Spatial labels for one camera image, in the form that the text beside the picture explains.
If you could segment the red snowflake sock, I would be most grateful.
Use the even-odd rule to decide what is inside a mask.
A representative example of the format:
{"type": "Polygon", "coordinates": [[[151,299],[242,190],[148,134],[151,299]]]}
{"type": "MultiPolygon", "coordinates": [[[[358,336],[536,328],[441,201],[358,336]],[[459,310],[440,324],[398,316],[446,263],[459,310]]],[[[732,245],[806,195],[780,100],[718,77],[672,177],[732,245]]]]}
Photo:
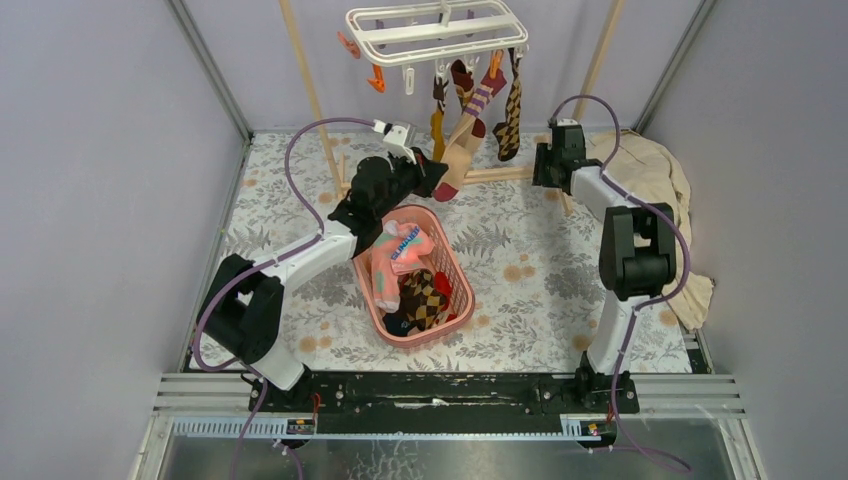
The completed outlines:
{"type": "Polygon", "coordinates": [[[444,272],[437,272],[433,279],[434,288],[441,295],[450,298],[453,292],[453,286],[449,277],[444,272]]]}

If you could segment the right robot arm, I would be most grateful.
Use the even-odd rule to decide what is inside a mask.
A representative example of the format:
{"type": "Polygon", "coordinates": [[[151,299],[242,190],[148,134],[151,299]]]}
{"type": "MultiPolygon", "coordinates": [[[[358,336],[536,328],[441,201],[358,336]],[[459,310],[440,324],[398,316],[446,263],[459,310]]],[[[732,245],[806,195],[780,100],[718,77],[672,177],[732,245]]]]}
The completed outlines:
{"type": "Polygon", "coordinates": [[[613,398],[607,378],[627,370],[632,340],[641,327],[637,308],[658,298],[677,271],[676,237],[662,220],[664,203],[644,204],[609,178],[587,156],[582,126],[572,119],[549,123],[550,141],[536,147],[532,184],[556,188],[602,221],[598,274],[606,290],[593,343],[584,352],[573,386],[575,402],[597,412],[613,398]]]}

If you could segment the beige purple striped sock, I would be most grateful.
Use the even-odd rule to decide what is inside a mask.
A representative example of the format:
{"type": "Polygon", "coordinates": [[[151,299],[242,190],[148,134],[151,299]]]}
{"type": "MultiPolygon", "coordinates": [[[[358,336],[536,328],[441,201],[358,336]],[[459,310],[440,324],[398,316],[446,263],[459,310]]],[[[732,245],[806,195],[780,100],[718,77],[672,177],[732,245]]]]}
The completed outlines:
{"type": "Polygon", "coordinates": [[[448,170],[432,192],[432,197],[439,202],[450,201],[463,187],[473,156],[486,135],[486,126],[480,116],[506,85],[500,67],[494,74],[485,67],[480,82],[476,83],[460,60],[452,65],[451,76],[462,112],[441,158],[448,170]]]}

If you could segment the wooden clothes rack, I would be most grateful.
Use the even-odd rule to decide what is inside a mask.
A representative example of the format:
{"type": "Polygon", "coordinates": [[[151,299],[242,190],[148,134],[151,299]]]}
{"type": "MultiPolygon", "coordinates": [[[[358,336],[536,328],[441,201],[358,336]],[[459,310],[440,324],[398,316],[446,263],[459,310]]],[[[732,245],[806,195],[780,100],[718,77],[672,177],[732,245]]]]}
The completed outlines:
{"type": "MultiPolygon", "coordinates": [[[[461,1],[440,1],[406,7],[358,8],[346,15],[353,36],[346,47],[354,57],[365,55],[371,61],[374,76],[370,82],[378,92],[385,90],[382,76],[385,67],[403,67],[406,91],[411,93],[415,63],[435,61],[434,85],[442,89],[446,76],[454,74],[457,65],[464,65],[466,79],[472,79],[477,54],[491,54],[486,73],[478,83],[456,86],[462,114],[449,138],[443,138],[441,133],[444,110],[439,108],[432,116],[431,158],[414,150],[412,127],[379,120],[364,123],[382,135],[388,151],[386,158],[369,157],[360,162],[365,171],[356,174],[349,185],[350,206],[361,205],[367,217],[375,216],[379,209],[397,206],[410,194],[445,202],[453,199],[466,183],[499,181],[504,177],[498,169],[474,171],[470,165],[483,139],[480,116],[505,84],[502,57],[510,56],[512,71],[517,73],[528,32],[502,1],[488,2],[488,7],[497,12],[494,16],[452,19],[453,10],[463,5],[461,1]]],[[[636,201],[607,176],[607,161],[586,158],[580,148],[584,137],[578,123],[582,103],[595,98],[591,89],[621,7],[619,1],[611,4],[582,90],[571,98],[577,103],[573,117],[566,120],[553,115],[549,119],[552,137],[549,143],[540,145],[532,174],[534,185],[559,188],[598,214],[613,208],[629,208],[636,201]]]]}

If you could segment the pink laundry basket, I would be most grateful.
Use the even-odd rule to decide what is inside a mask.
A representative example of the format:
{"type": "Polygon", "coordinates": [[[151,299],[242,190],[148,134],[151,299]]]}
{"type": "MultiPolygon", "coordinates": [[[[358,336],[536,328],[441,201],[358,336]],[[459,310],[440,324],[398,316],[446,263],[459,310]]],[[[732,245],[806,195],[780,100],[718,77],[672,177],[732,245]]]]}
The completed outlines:
{"type": "Polygon", "coordinates": [[[441,223],[425,207],[403,206],[387,214],[376,243],[353,265],[372,323],[392,346],[423,346],[472,317],[473,289],[441,223]]]}

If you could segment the pink green patterned sock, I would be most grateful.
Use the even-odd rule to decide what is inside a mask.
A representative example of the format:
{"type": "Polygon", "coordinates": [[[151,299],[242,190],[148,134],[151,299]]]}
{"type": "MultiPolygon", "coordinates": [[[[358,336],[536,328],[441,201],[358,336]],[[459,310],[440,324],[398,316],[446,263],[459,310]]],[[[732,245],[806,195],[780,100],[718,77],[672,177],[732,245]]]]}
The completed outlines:
{"type": "Polygon", "coordinates": [[[424,269],[423,258],[434,249],[434,242],[416,223],[388,220],[370,249],[372,297],[375,305],[387,313],[400,306],[400,278],[424,269]]]}

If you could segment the navy sock red cuff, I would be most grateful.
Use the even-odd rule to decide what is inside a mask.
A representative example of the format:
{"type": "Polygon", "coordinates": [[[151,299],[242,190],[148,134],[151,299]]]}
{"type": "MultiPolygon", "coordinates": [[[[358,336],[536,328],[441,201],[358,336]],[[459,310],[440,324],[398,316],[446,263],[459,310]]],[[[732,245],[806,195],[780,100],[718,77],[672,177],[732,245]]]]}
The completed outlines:
{"type": "Polygon", "coordinates": [[[386,313],[382,317],[385,330],[395,337],[407,337],[409,332],[416,328],[402,312],[386,313]]]}

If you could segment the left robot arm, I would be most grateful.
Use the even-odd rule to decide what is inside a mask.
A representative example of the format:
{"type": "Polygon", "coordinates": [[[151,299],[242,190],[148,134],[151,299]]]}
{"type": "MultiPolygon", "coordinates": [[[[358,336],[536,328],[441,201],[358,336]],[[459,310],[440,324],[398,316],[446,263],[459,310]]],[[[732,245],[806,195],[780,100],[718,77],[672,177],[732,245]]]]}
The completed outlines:
{"type": "Polygon", "coordinates": [[[208,335],[256,376],[272,384],[272,398],[288,411],[309,401],[307,368],[281,335],[286,294],[366,251],[384,217],[408,196],[427,198],[447,172],[444,163],[416,154],[413,162],[372,156],[359,162],[348,192],[319,230],[268,260],[237,254],[219,265],[197,319],[208,335]]]}

